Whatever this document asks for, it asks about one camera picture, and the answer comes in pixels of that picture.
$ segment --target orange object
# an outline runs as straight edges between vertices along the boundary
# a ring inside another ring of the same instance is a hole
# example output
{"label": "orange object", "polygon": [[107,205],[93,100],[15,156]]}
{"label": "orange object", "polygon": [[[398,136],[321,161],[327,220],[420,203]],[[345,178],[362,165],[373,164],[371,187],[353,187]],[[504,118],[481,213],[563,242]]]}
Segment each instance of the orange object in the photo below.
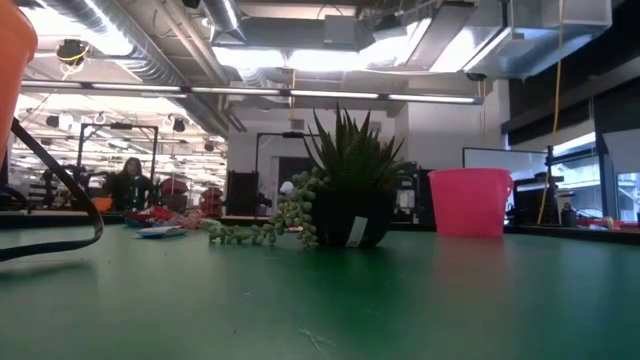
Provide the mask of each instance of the orange object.
{"label": "orange object", "polygon": [[22,73],[33,60],[38,37],[31,22],[11,0],[0,0],[0,165],[7,151],[13,111],[16,108]]}
{"label": "orange object", "polygon": [[91,200],[98,211],[109,211],[109,209],[111,209],[111,204],[113,203],[111,198],[93,198]]}

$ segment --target pink plastic bucket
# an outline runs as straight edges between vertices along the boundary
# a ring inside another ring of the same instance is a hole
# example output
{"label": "pink plastic bucket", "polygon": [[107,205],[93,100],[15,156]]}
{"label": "pink plastic bucket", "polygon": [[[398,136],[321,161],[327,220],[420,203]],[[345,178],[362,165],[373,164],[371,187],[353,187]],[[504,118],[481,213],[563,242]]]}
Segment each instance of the pink plastic bucket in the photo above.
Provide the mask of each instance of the pink plastic bucket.
{"label": "pink plastic bucket", "polygon": [[500,237],[513,180],[504,169],[451,169],[429,173],[439,234]]}

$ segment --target table surface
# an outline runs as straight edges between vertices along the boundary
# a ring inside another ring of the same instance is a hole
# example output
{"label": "table surface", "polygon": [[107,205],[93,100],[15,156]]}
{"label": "table surface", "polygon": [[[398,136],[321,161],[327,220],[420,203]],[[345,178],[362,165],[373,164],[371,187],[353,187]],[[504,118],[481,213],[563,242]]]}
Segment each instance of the table surface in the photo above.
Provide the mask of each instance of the table surface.
{"label": "table surface", "polygon": [[[0,246],[90,236],[0,232]],[[377,249],[142,240],[0,263],[2,359],[632,359],[640,247],[389,233]]]}

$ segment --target red object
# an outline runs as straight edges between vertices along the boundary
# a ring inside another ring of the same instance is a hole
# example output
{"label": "red object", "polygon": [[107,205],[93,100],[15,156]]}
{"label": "red object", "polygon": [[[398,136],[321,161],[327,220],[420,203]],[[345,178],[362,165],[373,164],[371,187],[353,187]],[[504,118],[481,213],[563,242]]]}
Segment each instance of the red object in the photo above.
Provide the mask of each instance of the red object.
{"label": "red object", "polygon": [[451,169],[429,173],[438,233],[500,237],[513,180],[504,169]]}
{"label": "red object", "polygon": [[160,183],[160,189],[164,195],[182,195],[189,191],[187,184],[175,179],[165,179]]}
{"label": "red object", "polygon": [[137,212],[137,213],[125,213],[123,216],[125,219],[139,222],[143,226],[151,226],[152,222],[168,221],[176,214],[165,208],[154,206],[150,209]]}
{"label": "red object", "polygon": [[210,187],[200,196],[200,210],[208,218],[222,217],[222,190]]}

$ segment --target woman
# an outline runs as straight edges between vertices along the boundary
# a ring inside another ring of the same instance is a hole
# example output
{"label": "woman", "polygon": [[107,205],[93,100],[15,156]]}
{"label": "woman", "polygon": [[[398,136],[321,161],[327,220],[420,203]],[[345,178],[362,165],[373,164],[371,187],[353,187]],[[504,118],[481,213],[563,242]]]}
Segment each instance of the woman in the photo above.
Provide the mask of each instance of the woman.
{"label": "woman", "polygon": [[131,208],[142,210],[145,207],[146,193],[151,191],[152,183],[142,175],[142,164],[138,158],[129,158],[122,171],[107,180],[105,190],[111,194],[114,210]]}

